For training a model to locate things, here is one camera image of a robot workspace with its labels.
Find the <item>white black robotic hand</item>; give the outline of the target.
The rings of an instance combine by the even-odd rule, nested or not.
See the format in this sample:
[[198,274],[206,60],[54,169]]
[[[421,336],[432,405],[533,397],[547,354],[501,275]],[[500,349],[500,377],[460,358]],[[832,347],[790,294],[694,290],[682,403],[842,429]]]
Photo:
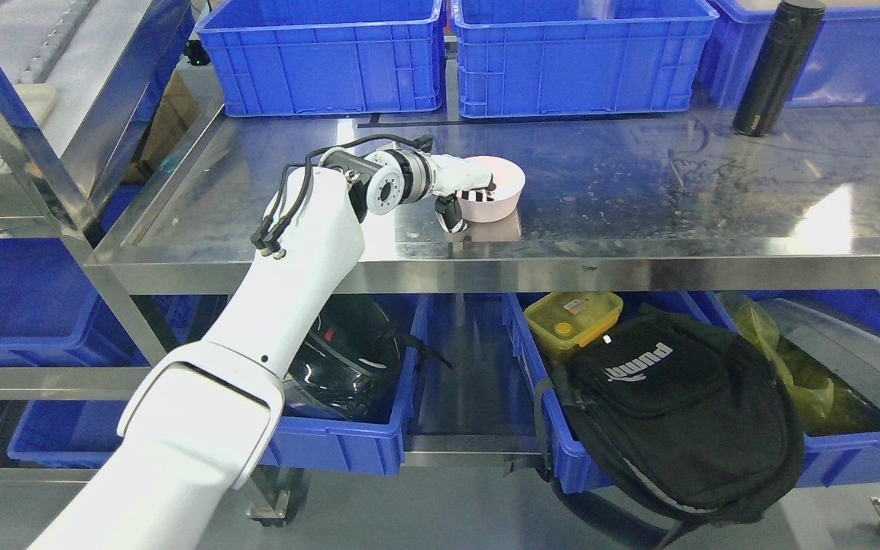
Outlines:
[[493,171],[450,154],[430,154],[427,160],[432,174],[429,190],[436,196],[434,209],[440,226],[448,234],[465,230],[467,222],[462,217],[458,194],[487,190],[493,184]]

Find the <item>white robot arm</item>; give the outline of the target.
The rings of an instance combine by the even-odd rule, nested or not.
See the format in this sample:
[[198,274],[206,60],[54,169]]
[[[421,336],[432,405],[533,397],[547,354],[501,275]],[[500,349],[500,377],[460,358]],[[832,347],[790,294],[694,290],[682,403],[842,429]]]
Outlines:
[[121,445],[32,549],[195,548],[222,497],[254,472],[291,360],[364,253],[356,205],[384,215],[440,189],[416,141],[308,153],[269,202],[223,313],[150,370],[120,418]]

